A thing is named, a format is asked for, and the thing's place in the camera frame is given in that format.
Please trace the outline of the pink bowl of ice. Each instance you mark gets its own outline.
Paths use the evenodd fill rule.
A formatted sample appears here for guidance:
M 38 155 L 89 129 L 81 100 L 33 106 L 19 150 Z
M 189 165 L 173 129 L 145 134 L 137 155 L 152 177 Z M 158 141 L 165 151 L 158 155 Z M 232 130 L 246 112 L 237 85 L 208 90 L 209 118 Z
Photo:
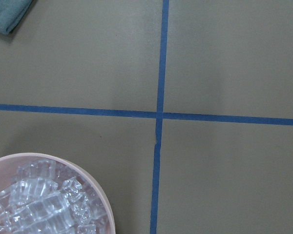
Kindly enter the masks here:
M 115 221 L 99 183 L 58 157 L 0 158 L 0 234 L 113 234 Z

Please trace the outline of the grey folded cloth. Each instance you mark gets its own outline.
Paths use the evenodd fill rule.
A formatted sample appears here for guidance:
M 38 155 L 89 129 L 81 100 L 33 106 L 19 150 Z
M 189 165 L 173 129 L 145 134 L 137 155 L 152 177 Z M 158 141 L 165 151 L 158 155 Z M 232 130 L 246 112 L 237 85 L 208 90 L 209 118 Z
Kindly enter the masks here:
M 0 34 L 8 35 L 21 21 L 32 0 L 0 0 Z

